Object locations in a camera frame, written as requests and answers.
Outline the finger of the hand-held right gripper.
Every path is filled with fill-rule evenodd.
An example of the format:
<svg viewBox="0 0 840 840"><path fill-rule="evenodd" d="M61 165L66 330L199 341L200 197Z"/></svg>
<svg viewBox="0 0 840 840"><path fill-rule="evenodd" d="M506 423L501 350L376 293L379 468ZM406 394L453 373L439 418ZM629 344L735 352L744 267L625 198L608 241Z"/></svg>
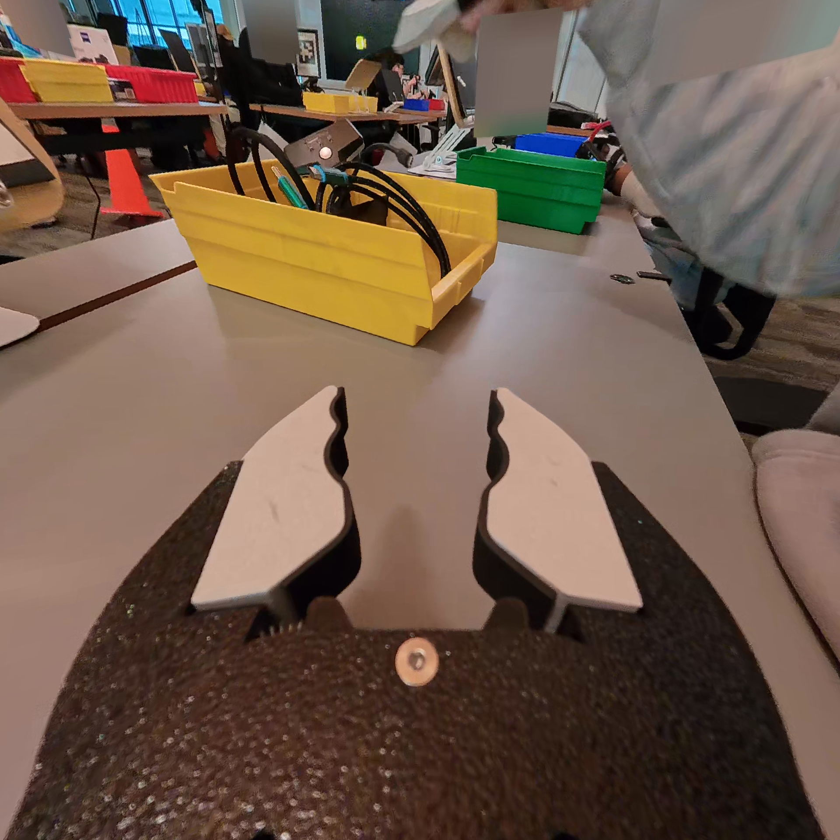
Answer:
<svg viewBox="0 0 840 840"><path fill-rule="evenodd" d="M462 24L476 1L414 1L402 11L392 47L398 53L436 41L457 62L476 58L476 36Z"/></svg>

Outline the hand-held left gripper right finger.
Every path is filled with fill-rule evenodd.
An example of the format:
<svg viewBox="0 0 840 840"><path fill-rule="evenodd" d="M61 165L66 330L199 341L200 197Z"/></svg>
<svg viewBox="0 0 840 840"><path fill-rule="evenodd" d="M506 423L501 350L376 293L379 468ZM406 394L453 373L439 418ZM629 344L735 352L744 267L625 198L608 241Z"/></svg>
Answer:
<svg viewBox="0 0 840 840"><path fill-rule="evenodd" d="M494 604L486 626L556 634L574 607L641 616L642 592L583 448L506 387L490 393L486 431L472 552Z"/></svg>

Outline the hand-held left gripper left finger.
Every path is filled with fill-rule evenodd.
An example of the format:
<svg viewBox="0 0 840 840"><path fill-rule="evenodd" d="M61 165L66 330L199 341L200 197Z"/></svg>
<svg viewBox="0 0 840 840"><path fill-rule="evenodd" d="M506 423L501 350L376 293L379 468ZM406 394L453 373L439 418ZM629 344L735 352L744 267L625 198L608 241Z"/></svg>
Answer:
<svg viewBox="0 0 840 840"><path fill-rule="evenodd" d="M192 593L198 612L247 606L279 623L305 618L361 569L361 537L345 481L344 389L328 385L281 419L241 462Z"/></svg>

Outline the yellow plastic bin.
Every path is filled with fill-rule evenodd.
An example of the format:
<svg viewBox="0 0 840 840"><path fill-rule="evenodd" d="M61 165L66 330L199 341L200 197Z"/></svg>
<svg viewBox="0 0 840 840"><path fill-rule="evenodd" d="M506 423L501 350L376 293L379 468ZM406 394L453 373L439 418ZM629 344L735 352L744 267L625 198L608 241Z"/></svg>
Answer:
<svg viewBox="0 0 840 840"><path fill-rule="evenodd" d="M153 175L197 268L212 287L410 346L454 310L492 266L497 193L392 174L428 212L453 267L439 273L415 233L313 213L275 191L266 200L252 163L240 196L224 166Z"/></svg>

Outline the person's left forearm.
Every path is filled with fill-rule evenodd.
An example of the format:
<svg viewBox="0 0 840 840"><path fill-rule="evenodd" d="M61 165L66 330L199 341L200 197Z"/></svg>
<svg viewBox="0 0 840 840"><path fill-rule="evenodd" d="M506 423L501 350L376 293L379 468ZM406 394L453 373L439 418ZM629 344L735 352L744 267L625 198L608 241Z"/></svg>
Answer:
<svg viewBox="0 0 840 840"><path fill-rule="evenodd" d="M755 496L781 570L839 659L839 388L804 428L752 447Z"/></svg>

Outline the person's right forearm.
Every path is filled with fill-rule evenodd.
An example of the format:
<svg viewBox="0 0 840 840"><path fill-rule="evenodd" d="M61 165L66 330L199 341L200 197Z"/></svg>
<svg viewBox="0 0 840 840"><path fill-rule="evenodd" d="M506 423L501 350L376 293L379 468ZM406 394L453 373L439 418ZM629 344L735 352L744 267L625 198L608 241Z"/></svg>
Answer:
<svg viewBox="0 0 840 840"><path fill-rule="evenodd" d="M611 91L623 91L641 77L659 7L659 1L593 1L586 7L579 35Z"/></svg>

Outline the person's right hand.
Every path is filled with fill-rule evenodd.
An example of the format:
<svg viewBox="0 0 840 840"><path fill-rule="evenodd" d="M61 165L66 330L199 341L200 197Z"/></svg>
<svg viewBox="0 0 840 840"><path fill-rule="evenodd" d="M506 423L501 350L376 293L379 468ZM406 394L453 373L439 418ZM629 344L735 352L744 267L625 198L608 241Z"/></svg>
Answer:
<svg viewBox="0 0 840 840"><path fill-rule="evenodd" d="M573 12L591 6L593 1L476 1L469 5L459 16L459 24L466 32L475 34L483 18L522 12L559 9Z"/></svg>

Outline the plywood tablet stand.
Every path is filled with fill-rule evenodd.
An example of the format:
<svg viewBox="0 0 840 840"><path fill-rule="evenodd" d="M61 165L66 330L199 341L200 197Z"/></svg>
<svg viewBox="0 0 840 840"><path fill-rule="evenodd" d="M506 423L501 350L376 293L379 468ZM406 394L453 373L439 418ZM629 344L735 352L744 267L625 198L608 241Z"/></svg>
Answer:
<svg viewBox="0 0 840 840"><path fill-rule="evenodd" d="M477 55L472 49L465 60L452 57L446 48L435 42L438 63L448 94L449 110L453 120L462 130L474 131L476 120Z"/></svg>

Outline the small yellow bin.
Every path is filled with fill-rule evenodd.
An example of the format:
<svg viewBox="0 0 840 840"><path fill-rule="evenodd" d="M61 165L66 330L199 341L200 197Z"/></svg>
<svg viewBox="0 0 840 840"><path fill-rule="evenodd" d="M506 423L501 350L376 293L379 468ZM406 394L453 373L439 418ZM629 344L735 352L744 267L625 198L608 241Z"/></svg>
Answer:
<svg viewBox="0 0 840 840"><path fill-rule="evenodd" d="M379 111L377 97L357 91L304 91L302 102L308 112L340 117L376 114Z"/></svg>

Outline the dark grey hub box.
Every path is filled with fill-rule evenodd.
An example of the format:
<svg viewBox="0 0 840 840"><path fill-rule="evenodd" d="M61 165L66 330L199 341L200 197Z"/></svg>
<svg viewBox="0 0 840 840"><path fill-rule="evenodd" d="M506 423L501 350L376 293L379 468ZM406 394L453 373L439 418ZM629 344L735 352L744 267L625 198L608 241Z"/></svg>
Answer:
<svg viewBox="0 0 840 840"><path fill-rule="evenodd" d="M289 143L284 152L295 167L321 165L336 168L339 164L359 157L364 138L347 119L331 122L307 137Z"/></svg>

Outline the blue plastic bin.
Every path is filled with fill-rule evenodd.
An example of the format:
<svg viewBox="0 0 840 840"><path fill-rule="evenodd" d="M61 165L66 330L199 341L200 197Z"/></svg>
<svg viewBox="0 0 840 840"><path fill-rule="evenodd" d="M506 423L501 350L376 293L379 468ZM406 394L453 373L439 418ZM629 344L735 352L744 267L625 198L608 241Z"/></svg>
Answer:
<svg viewBox="0 0 840 840"><path fill-rule="evenodd" d="M530 133L517 136L512 148L516 151L573 159L579 156L579 151L587 140L586 133Z"/></svg>

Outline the green plastic bin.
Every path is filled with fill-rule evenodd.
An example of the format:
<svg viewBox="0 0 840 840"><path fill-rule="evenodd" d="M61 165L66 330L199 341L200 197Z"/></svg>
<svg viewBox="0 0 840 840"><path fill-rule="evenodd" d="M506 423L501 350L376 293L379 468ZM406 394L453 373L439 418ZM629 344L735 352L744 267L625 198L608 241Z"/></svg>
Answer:
<svg viewBox="0 0 840 840"><path fill-rule="evenodd" d="M457 153L456 181L497 192L505 222L580 235L599 216L606 163L525 150Z"/></svg>

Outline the black bin divider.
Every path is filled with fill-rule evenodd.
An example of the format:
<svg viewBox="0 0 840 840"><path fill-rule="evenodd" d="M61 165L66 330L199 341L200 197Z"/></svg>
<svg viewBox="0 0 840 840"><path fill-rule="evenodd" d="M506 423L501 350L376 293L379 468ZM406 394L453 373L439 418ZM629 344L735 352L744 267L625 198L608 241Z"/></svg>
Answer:
<svg viewBox="0 0 840 840"><path fill-rule="evenodd" d="M335 189L324 205L324 212L331 216L385 227L389 203L382 195L374 194L373 197L369 197Z"/></svg>

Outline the black office chair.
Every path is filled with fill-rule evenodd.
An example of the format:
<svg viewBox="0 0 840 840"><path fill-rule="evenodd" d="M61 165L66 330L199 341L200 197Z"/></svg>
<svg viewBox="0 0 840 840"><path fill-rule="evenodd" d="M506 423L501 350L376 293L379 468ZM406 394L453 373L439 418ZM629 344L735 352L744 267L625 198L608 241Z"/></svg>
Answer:
<svg viewBox="0 0 840 840"><path fill-rule="evenodd" d="M718 361L751 351L774 309L776 297L733 285L721 301L724 278L703 268L693 309L681 312L698 350Z"/></svg>

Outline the red storage bin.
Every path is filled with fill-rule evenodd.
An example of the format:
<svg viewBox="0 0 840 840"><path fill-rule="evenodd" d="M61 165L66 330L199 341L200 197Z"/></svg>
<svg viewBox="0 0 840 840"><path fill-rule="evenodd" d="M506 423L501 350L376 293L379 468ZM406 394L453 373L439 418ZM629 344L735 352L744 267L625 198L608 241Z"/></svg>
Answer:
<svg viewBox="0 0 840 840"><path fill-rule="evenodd" d="M23 72L25 59L15 56L1 56L0 66L1 99L11 104L40 102Z"/></svg>
<svg viewBox="0 0 840 840"><path fill-rule="evenodd" d="M179 70L142 66L104 65L109 79L131 85L140 103L198 103L196 75Z"/></svg>

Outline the person's leg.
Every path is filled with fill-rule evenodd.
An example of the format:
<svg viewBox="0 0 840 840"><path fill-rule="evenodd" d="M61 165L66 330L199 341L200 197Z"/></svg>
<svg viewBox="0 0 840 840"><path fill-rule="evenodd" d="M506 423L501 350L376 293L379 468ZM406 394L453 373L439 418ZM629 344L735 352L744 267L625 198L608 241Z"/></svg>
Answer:
<svg viewBox="0 0 840 840"><path fill-rule="evenodd" d="M656 269L670 279L670 289L685 311L695 308L704 266L700 259L667 224L656 225L661 218L638 216L636 225Z"/></svg>

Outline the white flat board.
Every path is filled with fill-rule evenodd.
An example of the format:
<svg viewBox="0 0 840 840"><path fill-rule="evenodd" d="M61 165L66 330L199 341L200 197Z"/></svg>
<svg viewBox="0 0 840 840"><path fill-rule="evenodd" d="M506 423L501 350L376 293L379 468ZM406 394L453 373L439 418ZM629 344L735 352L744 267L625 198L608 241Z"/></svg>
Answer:
<svg viewBox="0 0 840 840"><path fill-rule="evenodd" d="M0 317L0 347L2 349L24 340L39 330L40 321L31 314L1 307Z"/></svg>

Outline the person's upper body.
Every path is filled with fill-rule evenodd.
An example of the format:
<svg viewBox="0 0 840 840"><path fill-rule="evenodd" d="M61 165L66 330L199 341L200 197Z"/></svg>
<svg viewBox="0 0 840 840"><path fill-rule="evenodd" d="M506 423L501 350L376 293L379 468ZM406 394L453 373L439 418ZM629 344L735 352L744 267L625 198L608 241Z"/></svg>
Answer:
<svg viewBox="0 0 840 840"><path fill-rule="evenodd" d="M777 298L838 297L838 42L612 91L637 190L705 268Z"/></svg>

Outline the orange traffic cone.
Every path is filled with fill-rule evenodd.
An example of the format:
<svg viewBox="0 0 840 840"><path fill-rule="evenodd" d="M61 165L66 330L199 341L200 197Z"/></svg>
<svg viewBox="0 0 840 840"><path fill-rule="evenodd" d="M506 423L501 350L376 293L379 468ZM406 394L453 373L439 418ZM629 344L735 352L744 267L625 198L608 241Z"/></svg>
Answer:
<svg viewBox="0 0 840 840"><path fill-rule="evenodd" d="M101 206L99 213L127 217L134 222L141 219L156 221L163 218L165 214L151 206L130 152L108 150L104 155L108 172L110 204Z"/></svg>

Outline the yellow storage bin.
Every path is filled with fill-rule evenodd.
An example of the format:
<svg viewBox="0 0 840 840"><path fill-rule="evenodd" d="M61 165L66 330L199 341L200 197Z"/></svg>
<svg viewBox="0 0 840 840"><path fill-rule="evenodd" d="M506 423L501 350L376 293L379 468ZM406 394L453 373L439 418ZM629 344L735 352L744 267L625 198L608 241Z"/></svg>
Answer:
<svg viewBox="0 0 840 840"><path fill-rule="evenodd" d="M112 103L104 65L57 59L24 59L21 72L38 102Z"/></svg>

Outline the wooden table with bins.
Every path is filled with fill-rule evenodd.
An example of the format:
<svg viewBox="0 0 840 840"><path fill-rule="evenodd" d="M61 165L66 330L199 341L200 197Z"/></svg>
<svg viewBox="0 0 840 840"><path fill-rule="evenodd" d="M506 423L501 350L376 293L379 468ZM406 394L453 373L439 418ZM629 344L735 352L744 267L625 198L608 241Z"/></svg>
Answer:
<svg viewBox="0 0 840 840"><path fill-rule="evenodd" d="M151 119L173 117L210 117L228 115L223 103L164 102L27 102L9 103L12 113L21 120L56 119Z"/></svg>

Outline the bent plywood stand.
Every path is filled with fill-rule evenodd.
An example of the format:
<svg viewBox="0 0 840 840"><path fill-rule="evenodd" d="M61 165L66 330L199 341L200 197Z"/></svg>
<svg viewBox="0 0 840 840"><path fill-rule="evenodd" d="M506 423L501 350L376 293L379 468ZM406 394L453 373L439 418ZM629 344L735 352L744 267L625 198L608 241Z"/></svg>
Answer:
<svg viewBox="0 0 840 840"><path fill-rule="evenodd" d="M27 123L1 100L1 232L49 221L64 200L51 157Z"/></svg>

